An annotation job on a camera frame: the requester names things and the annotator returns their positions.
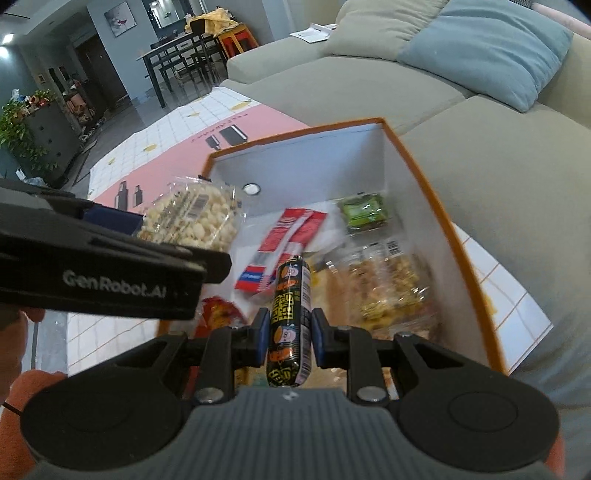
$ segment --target potted plant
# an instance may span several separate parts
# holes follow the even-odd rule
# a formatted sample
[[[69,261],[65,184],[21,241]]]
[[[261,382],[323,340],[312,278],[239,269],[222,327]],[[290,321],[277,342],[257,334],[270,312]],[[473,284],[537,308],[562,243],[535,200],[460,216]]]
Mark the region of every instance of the potted plant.
[[[47,153],[44,147],[35,145],[33,134],[23,119],[36,109],[49,105],[56,100],[50,90],[37,90],[24,102],[12,99],[2,107],[0,116],[0,147],[6,147],[14,156],[25,160],[23,167],[32,177],[48,175],[57,163],[44,161]]]

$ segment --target pink pillow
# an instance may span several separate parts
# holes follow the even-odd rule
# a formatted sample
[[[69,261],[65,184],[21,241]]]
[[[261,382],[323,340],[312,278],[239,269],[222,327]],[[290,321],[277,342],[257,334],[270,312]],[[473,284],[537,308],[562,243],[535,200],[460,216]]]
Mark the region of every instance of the pink pillow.
[[[581,20],[577,20],[570,15],[564,14],[545,5],[533,3],[531,4],[531,9],[545,17],[551,18],[576,34],[591,40],[591,25],[587,25],[586,23],[581,22]]]

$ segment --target sofa armrest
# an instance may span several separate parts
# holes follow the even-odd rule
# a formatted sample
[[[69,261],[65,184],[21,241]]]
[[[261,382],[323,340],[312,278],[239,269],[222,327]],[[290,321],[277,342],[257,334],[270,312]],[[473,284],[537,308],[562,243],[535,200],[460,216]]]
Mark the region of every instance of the sofa armrest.
[[[274,73],[321,58],[322,44],[306,43],[295,37],[268,43],[228,60],[228,78],[240,83],[257,82]]]
[[[562,67],[538,101],[591,128],[591,40],[574,34]]]

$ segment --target beige pillow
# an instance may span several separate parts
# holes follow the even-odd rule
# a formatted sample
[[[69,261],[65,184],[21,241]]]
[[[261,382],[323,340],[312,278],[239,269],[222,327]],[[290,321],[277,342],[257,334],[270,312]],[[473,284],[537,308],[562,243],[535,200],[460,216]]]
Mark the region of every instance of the beige pillow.
[[[394,61],[398,50],[429,25],[447,1],[348,0],[323,53]]]

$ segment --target white paper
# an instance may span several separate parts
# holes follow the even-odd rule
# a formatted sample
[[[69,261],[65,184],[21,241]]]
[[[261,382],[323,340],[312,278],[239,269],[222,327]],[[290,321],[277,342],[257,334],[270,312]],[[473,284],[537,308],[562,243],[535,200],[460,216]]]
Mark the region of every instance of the white paper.
[[[330,34],[335,30],[337,24],[318,25],[310,24],[310,28],[295,33],[290,33],[292,37],[300,38],[308,43],[316,43],[319,41],[328,40]]]

